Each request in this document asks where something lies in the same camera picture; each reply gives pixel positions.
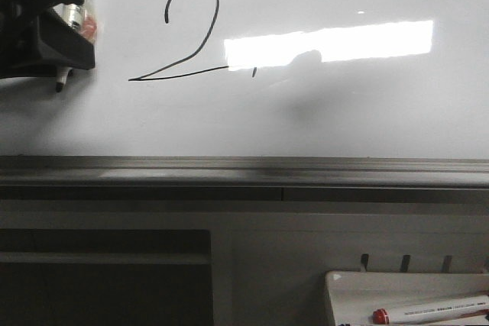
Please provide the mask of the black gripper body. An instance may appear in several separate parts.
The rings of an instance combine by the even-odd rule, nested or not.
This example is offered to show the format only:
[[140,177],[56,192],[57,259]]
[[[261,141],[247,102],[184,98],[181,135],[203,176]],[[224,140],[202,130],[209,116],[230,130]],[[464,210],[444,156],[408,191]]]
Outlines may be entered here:
[[13,66],[24,58],[22,33],[47,8],[47,0],[1,0],[1,77],[12,77]]

